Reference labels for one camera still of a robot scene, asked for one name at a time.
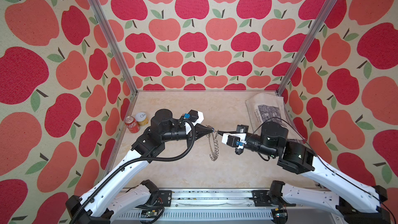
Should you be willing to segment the metal disc with key rings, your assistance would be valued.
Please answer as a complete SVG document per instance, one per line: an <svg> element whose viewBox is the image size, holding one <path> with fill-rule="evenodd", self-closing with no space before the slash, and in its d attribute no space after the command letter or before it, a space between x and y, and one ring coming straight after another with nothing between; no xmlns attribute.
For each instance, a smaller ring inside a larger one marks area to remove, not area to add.
<svg viewBox="0 0 398 224"><path fill-rule="evenodd" d="M219 145L217 140L217 132L212 129L212 133L207 135L210 147L209 157L211 161L216 161L219 157Z"/></svg>

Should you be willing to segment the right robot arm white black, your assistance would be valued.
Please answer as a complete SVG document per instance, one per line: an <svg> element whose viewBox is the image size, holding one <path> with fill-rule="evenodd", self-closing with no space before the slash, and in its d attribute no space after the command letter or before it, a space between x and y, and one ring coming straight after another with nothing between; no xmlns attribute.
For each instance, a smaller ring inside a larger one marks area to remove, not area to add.
<svg viewBox="0 0 398 224"><path fill-rule="evenodd" d="M307 177L326 191L294 187L274 181L268 191L269 200L279 206L296 204L318 208L341 217L349 224L396 223L384 202L388 194L382 186L369 186L344 174L320 158L305 145L288 141L288 129L272 117L263 122L260 135L248 132L248 126L238 125L236 131L218 131L222 143L235 148L240 155L250 150L277 159L284 170Z"/></svg>

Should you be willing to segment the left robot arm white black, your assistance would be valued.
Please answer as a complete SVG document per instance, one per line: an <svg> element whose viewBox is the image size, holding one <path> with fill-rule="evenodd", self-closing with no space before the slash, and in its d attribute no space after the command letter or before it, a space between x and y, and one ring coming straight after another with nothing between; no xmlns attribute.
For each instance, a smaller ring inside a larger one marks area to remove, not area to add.
<svg viewBox="0 0 398 224"><path fill-rule="evenodd" d="M173 117L168 109L158 110L151 118L150 126L140 135L121 162L97 185L82 196L72 196L66 208L72 224L111 224L121 215L138 206L154 208L159 189L145 180L125 194L121 190L133 177L151 162L174 162L185 157L196 140L214 132L202 125L204 115L195 110ZM170 158L160 157L169 141L187 142L187 149Z"/></svg>

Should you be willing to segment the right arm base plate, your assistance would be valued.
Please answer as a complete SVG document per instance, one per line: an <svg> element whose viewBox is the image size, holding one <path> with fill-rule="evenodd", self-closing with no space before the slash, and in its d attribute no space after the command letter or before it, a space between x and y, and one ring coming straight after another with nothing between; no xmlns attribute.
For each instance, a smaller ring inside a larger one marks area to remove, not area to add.
<svg viewBox="0 0 398 224"><path fill-rule="evenodd" d="M271 197L268 195L268 190L253 190L251 194L252 197L250 199L253 200L255 207L272 206L272 200Z"/></svg>

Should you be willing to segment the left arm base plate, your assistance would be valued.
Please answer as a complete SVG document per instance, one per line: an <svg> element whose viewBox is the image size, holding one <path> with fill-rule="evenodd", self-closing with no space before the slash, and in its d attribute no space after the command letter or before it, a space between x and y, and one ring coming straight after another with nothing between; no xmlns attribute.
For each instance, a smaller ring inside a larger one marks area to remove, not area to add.
<svg viewBox="0 0 398 224"><path fill-rule="evenodd" d="M154 194L154 202L152 206L155 207L170 207L172 202L172 194L171 190L159 190Z"/></svg>

